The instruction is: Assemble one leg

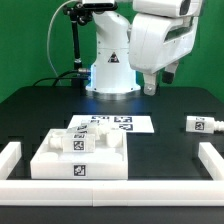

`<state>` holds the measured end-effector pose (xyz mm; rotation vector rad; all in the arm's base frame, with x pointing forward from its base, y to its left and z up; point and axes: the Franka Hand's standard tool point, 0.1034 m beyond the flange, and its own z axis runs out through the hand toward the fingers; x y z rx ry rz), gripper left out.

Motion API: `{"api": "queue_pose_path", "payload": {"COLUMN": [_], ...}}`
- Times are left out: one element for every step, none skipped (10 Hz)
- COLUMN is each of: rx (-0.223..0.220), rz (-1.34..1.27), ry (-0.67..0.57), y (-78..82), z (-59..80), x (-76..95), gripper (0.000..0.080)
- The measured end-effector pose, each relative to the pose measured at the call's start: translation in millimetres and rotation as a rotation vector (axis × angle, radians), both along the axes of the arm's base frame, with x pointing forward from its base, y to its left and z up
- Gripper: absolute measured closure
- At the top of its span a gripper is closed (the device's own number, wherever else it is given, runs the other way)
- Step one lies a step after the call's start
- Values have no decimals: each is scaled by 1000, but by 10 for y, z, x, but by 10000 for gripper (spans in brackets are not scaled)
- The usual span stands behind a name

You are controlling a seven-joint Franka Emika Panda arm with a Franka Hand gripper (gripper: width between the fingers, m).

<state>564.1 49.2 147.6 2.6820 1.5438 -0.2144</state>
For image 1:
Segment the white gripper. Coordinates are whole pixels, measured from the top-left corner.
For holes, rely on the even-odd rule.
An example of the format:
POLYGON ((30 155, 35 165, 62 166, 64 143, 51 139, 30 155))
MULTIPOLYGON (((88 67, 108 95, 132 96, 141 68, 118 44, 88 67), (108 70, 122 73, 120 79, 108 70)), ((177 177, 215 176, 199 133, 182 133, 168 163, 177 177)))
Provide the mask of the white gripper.
POLYGON ((166 18, 141 13, 134 17, 129 44, 129 63, 133 70, 144 73, 146 95, 153 96, 156 93, 155 72, 165 67, 162 82, 171 84, 178 68, 175 61, 192 51, 198 25, 197 17, 193 18, 192 26, 186 33, 166 39, 169 32, 175 34, 184 22, 184 18, 166 18))

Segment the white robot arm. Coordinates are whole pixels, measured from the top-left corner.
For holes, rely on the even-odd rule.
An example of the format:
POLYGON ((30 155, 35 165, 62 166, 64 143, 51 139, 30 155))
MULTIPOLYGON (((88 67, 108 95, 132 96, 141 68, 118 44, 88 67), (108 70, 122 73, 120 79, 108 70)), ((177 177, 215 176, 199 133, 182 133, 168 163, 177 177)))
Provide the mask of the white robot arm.
POLYGON ((157 75, 173 82, 179 60, 194 46, 204 0, 81 0, 96 24, 97 56, 86 91, 119 99, 154 95, 157 75), (143 74, 144 85, 136 83, 143 74))

